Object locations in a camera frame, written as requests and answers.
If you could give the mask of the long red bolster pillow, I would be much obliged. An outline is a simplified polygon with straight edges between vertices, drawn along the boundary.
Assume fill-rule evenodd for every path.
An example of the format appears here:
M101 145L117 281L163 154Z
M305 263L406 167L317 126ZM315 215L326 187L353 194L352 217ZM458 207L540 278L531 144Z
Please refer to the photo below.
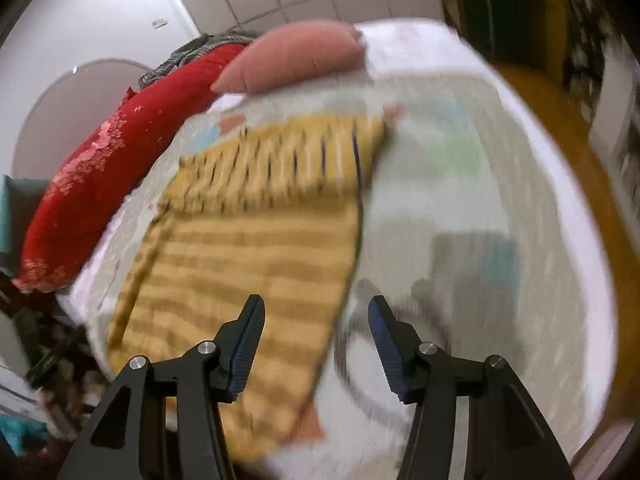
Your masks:
M216 99L210 86L245 47L224 44L137 93L80 144L54 175L29 223L22 292L70 284L92 256L124 198L168 148L183 123Z

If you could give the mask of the grey knitted blanket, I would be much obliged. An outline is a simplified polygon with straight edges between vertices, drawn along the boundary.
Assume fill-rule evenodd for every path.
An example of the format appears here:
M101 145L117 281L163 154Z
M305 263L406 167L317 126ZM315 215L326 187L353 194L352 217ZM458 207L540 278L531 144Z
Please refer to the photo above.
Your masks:
M138 79L140 90L148 88L154 82L166 77L171 72L198 60L209 52L226 44L242 44L247 46L260 36L256 30L231 29L216 34L204 34L192 39L169 55L169 58L159 66L149 70Z

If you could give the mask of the white wall socket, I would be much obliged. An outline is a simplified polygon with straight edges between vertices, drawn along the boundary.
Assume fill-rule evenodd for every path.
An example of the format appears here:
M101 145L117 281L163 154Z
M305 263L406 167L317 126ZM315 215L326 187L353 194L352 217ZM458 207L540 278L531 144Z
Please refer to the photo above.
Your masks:
M160 29L168 24L168 21L163 18L159 18L158 20L152 21L152 26L154 29Z

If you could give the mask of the yellow striped knit sweater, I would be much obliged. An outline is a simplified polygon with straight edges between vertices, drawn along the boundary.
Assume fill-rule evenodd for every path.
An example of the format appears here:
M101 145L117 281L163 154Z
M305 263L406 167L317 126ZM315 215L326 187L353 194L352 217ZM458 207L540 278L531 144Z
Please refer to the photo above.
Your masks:
M262 296L265 328L238 400L221 410L234 460L287 441L306 408L359 246L360 195L392 129L381 114L238 122L179 167L106 332L106 358L180 356Z

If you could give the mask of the round white headboard panel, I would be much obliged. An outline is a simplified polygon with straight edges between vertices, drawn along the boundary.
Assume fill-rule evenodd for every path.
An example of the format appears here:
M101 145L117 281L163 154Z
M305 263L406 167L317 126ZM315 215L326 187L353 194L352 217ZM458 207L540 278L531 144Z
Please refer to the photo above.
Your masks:
M11 174L51 179L66 158L117 110L128 89L150 69L126 58L99 58L73 67L36 99L17 137Z

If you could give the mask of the cluttered white shelf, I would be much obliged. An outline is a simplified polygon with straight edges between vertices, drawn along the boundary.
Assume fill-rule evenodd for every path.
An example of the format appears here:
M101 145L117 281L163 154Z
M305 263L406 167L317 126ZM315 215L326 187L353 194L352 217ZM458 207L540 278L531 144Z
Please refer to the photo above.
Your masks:
M600 0L568 0L567 80L588 142L627 188L639 186L639 61Z

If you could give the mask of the pink ribbed pillow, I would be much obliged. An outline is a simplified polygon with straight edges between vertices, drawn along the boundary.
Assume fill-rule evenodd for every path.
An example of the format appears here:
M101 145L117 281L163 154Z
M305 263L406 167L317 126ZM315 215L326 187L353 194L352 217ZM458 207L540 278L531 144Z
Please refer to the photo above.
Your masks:
M309 20L278 26L242 50L212 91L261 94L363 66L361 32L340 21Z

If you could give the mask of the teal cushion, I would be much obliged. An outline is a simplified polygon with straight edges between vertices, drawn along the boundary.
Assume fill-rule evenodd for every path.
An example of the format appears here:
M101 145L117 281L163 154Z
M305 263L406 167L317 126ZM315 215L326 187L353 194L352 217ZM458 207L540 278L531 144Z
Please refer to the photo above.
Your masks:
M2 255L20 256L29 222L48 186L48 180L1 177Z

